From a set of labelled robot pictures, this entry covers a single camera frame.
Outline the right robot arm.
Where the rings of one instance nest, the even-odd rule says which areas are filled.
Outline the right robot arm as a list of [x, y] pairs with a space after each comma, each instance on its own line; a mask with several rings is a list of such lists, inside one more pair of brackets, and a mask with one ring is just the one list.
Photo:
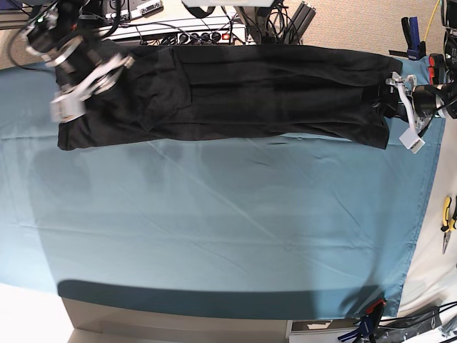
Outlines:
[[102, 44], [121, 23], [121, 2], [115, 2], [114, 19], [104, 34], [79, 26], [87, 4], [88, 1], [53, 1], [18, 31], [30, 54], [41, 57], [48, 67], [66, 77], [67, 84], [56, 95], [53, 105], [76, 106], [108, 91], [124, 69], [134, 63], [130, 54], [122, 52], [109, 57], [101, 55]]

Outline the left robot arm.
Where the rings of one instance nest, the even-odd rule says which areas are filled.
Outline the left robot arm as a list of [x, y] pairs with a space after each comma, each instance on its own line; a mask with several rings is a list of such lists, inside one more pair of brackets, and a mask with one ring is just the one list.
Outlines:
[[402, 77], [393, 72], [386, 84], [398, 92], [404, 113], [400, 115], [409, 128], [405, 134], [422, 138], [433, 119], [456, 118], [456, 2], [437, 1], [445, 29], [443, 53], [428, 55], [428, 84], [420, 85], [416, 76]]

